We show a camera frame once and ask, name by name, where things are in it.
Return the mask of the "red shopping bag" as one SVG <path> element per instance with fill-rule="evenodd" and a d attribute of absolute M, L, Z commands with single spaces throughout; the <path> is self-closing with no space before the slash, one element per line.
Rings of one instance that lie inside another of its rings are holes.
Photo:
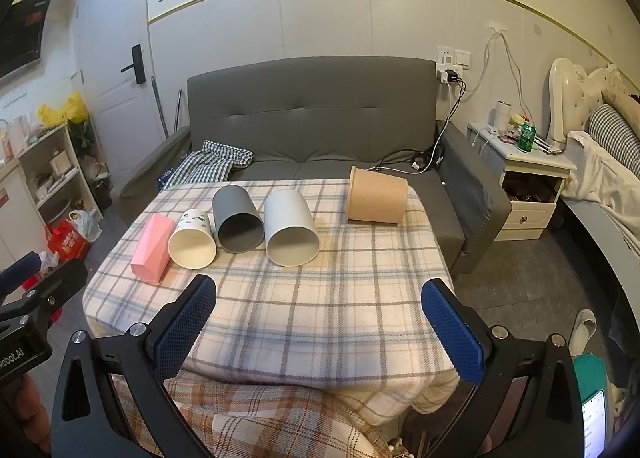
<path fill-rule="evenodd" d="M 46 226 L 47 246 L 50 252 L 56 254 L 61 263 L 70 259 L 85 259 L 90 243 L 76 230 L 68 220 L 62 219 L 58 225 Z"/>

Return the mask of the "cream bed headboard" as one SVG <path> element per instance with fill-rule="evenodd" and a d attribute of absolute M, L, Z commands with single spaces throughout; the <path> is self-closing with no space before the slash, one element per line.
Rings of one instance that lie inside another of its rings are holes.
<path fill-rule="evenodd" d="M 609 64 L 590 73 L 567 58 L 556 58 L 549 76 L 550 125 L 547 141 L 565 149 L 567 134 L 584 129 L 589 114 L 604 103 L 602 92 L 615 89 L 628 94 L 625 75 Z"/>

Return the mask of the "yellow plastic bag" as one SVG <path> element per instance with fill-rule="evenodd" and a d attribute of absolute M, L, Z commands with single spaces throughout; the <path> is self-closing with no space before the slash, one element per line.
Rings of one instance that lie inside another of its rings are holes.
<path fill-rule="evenodd" d="M 68 121 L 81 124 L 88 118 L 87 106 L 79 92 L 72 92 L 61 108 L 54 109 L 42 104 L 37 110 L 37 119 L 46 129 L 54 129 Z"/>

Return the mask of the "white wall power socket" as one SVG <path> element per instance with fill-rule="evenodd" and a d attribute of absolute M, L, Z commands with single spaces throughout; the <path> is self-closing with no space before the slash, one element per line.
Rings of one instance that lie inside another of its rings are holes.
<path fill-rule="evenodd" d="M 461 82 L 464 72 L 471 69 L 469 51 L 438 46 L 436 49 L 436 78 L 442 84 Z"/>

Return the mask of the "light grey plastic cup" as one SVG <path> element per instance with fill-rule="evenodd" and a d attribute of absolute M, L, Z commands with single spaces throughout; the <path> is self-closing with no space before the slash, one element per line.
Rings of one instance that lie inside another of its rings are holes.
<path fill-rule="evenodd" d="M 264 206 L 266 252 L 271 262 L 302 266 L 319 253 L 320 240 L 305 198 L 296 190 L 271 193 Z"/>

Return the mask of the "white shelf unit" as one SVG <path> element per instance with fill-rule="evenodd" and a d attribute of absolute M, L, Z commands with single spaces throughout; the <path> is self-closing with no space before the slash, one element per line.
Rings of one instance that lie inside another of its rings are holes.
<path fill-rule="evenodd" d="M 80 209 L 102 221 L 103 214 L 81 168 L 67 125 L 44 132 L 20 152 L 17 160 L 44 225 L 58 225 L 72 210 Z"/>

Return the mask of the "white tumbler cup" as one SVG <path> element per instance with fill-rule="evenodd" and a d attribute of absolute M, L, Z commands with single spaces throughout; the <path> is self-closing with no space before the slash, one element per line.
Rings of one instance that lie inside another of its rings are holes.
<path fill-rule="evenodd" d="M 512 106 L 510 103 L 498 100 L 495 109 L 494 126 L 499 132 L 508 129 L 511 118 Z"/>

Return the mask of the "white slipper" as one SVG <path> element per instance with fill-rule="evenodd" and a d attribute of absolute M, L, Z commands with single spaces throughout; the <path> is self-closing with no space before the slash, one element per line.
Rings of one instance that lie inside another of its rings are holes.
<path fill-rule="evenodd" d="M 590 308 L 583 308 L 578 311 L 570 340 L 568 341 L 568 350 L 573 357 L 584 354 L 586 346 L 593 334 L 597 332 L 598 324 L 596 316 Z"/>

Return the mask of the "pink tissue box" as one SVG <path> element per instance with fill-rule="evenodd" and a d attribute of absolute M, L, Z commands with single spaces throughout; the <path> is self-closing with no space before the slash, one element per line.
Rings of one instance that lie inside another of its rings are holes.
<path fill-rule="evenodd" d="M 134 276 L 149 285 L 158 285 L 169 261 L 168 241 L 176 222 L 158 213 L 146 221 L 134 249 L 130 267 Z"/>

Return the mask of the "white door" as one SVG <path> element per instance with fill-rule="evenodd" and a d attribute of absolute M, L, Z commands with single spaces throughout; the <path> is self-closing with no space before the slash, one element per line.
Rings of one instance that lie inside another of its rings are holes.
<path fill-rule="evenodd" d="M 142 85 L 134 71 L 120 72 L 137 44 L 146 75 Z M 166 138 L 154 96 L 146 0 L 76 0 L 74 53 L 96 139 L 120 187 Z"/>

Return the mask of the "brown kraft paper bowl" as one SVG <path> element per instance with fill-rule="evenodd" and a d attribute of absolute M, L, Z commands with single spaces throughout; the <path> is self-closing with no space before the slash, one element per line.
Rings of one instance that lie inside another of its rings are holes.
<path fill-rule="evenodd" d="M 400 224 L 405 215 L 408 187 L 405 178 L 352 166 L 346 219 L 352 222 Z"/>

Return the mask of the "dark grey plastic cup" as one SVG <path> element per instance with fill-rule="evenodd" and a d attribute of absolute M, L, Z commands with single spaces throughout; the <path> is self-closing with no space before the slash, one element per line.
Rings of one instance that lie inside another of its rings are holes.
<path fill-rule="evenodd" d="M 218 189 L 212 212 L 218 241 L 227 252 L 252 251 L 264 240 L 264 224 L 243 187 L 228 185 Z"/>

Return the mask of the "white bed blanket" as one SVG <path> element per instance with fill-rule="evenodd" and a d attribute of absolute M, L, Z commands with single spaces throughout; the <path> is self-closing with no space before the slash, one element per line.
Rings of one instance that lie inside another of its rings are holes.
<path fill-rule="evenodd" d="M 596 203 L 629 243 L 639 244 L 639 178 L 586 132 L 568 133 L 564 155 L 576 169 L 562 196 Z"/>

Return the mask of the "green soda can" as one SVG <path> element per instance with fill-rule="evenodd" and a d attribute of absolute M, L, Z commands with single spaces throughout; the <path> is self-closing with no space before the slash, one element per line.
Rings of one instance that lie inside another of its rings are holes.
<path fill-rule="evenodd" d="M 520 136 L 518 136 L 518 149 L 529 153 L 533 150 L 536 138 L 536 127 L 533 124 L 525 122 L 520 128 Z"/>

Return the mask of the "plaid table cloth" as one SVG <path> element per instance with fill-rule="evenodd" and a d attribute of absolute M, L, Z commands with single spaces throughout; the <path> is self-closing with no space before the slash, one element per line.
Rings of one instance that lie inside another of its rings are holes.
<path fill-rule="evenodd" d="M 380 426 L 436 412 L 459 383 L 421 308 L 427 280 L 449 279 L 415 192 L 396 226 L 345 217 L 343 179 L 303 179 L 318 255 L 281 267 L 263 249 L 219 252 L 206 274 L 217 302 L 186 369 L 218 382 L 308 386 Z"/>

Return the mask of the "black wall television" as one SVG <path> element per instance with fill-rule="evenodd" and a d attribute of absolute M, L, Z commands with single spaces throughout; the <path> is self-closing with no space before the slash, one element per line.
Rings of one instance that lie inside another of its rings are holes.
<path fill-rule="evenodd" d="M 1 80 L 17 76 L 41 57 L 42 34 L 51 0 L 14 0 L 1 20 Z"/>

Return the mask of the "smartphone with lit screen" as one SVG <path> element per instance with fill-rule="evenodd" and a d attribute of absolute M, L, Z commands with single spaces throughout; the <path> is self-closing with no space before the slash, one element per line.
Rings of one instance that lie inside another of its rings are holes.
<path fill-rule="evenodd" d="M 606 410 L 603 390 L 597 390 L 582 403 L 584 457 L 598 458 L 605 449 Z"/>

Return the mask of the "white printed paper cup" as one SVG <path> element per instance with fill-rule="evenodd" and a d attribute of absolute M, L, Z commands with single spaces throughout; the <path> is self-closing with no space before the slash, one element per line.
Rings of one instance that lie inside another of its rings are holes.
<path fill-rule="evenodd" d="M 217 247 L 207 214 L 199 209 L 183 212 L 167 248 L 172 261 L 182 268 L 198 270 L 213 263 Z"/>

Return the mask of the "white plastic bag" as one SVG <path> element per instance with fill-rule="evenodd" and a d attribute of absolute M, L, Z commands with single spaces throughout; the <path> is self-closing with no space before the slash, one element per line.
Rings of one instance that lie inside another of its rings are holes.
<path fill-rule="evenodd" d="M 102 235 L 98 221 L 84 210 L 72 210 L 68 220 L 74 225 L 78 233 L 89 243 L 95 243 Z"/>

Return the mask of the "checked grey pillow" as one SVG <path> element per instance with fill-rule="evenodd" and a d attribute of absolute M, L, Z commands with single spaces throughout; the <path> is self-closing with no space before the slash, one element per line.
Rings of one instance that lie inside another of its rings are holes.
<path fill-rule="evenodd" d="M 590 113 L 587 132 L 617 162 L 634 175 L 640 175 L 639 138 L 612 106 L 602 104 Z"/>

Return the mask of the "green checked cloth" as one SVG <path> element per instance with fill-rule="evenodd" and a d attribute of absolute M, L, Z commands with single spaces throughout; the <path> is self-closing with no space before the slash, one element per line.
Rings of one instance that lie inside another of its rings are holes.
<path fill-rule="evenodd" d="M 234 171 L 244 170 L 254 161 L 254 153 L 206 139 L 200 150 L 192 151 L 180 164 L 157 179 L 160 190 L 190 184 L 228 181 Z"/>

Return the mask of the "grey fabric sofa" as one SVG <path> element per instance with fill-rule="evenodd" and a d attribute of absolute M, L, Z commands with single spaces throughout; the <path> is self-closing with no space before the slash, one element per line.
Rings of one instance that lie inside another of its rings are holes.
<path fill-rule="evenodd" d="M 157 195 L 156 181 L 206 139 L 254 153 L 236 181 L 345 178 L 401 149 L 425 153 L 410 175 L 446 264 L 468 274 L 496 240 L 511 202 L 468 138 L 436 117 L 431 60 L 304 57 L 235 66 L 186 83 L 188 126 L 164 140 L 116 191 L 126 223 Z"/>

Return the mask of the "white bedside cabinet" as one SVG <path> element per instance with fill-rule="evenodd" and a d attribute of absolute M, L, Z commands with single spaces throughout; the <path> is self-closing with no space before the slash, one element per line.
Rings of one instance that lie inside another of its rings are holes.
<path fill-rule="evenodd" d="M 511 201 L 512 211 L 496 240 L 539 239 L 576 165 L 565 155 L 523 152 L 492 135 L 488 125 L 470 122 L 466 137 Z"/>

